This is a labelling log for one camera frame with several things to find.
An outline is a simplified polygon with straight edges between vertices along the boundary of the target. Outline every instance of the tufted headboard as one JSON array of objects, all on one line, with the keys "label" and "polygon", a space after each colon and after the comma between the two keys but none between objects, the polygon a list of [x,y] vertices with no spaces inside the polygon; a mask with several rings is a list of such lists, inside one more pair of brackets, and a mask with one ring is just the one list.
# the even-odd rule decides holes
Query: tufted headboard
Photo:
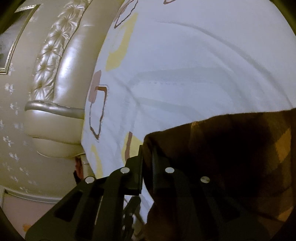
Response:
[{"label": "tufted headboard", "polygon": [[25,131],[49,157],[84,153],[84,105],[99,51],[122,0],[76,0],[65,5],[37,56]]}]

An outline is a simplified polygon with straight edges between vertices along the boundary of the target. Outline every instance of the wall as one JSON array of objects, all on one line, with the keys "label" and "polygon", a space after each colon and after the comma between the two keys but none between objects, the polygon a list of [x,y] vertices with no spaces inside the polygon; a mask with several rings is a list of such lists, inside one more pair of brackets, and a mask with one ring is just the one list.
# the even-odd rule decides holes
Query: wall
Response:
[{"label": "wall", "polygon": [[70,0],[26,0],[40,4],[26,25],[12,56],[9,72],[0,75],[0,185],[25,194],[63,197],[75,186],[74,159],[39,155],[24,134],[24,107],[33,67],[50,27]]},{"label": "wall", "polygon": [[3,212],[23,237],[25,237],[29,227],[53,206],[53,204],[28,201],[4,194]]}]

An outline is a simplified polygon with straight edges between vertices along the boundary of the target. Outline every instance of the floral wallpaper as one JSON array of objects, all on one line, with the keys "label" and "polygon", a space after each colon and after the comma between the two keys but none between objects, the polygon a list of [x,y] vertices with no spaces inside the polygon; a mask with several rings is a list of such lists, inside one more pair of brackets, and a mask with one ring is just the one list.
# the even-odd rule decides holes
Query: floral wallpaper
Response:
[{"label": "floral wallpaper", "polygon": [[26,0],[21,5],[40,4],[16,45],[8,74],[0,75],[0,185],[25,194],[63,197],[75,186],[75,160],[39,155],[23,124],[37,53],[67,2]]}]

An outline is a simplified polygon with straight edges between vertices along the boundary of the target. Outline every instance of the bed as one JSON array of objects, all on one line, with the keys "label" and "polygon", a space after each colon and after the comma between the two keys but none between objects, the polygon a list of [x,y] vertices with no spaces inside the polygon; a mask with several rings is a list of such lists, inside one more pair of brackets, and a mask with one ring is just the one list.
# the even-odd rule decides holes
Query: bed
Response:
[{"label": "bed", "polygon": [[[82,146],[97,178],[144,137],[213,116],[296,107],[296,37],[268,0],[127,0],[98,56]],[[141,195],[144,222],[153,203]]]}]

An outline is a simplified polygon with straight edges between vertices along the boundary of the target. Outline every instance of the metal rivet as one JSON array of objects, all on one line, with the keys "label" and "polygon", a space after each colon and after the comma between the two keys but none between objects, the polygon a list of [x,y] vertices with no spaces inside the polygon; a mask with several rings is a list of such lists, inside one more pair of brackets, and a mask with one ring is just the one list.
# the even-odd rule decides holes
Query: metal rivet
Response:
[{"label": "metal rivet", "polygon": [[202,177],[202,178],[200,179],[200,181],[201,181],[202,183],[209,183],[209,182],[210,182],[210,179],[209,179],[209,177],[204,176],[204,177]]},{"label": "metal rivet", "polygon": [[175,171],[175,169],[172,168],[172,167],[167,167],[167,168],[165,169],[165,172],[166,172],[166,173],[173,173],[174,171]]},{"label": "metal rivet", "polygon": [[85,182],[86,182],[86,183],[93,183],[93,182],[94,182],[94,177],[87,177],[87,178],[85,179]]},{"label": "metal rivet", "polygon": [[129,171],[130,171],[130,170],[129,170],[128,167],[123,167],[123,168],[120,169],[120,172],[121,172],[121,173],[129,173]]}]

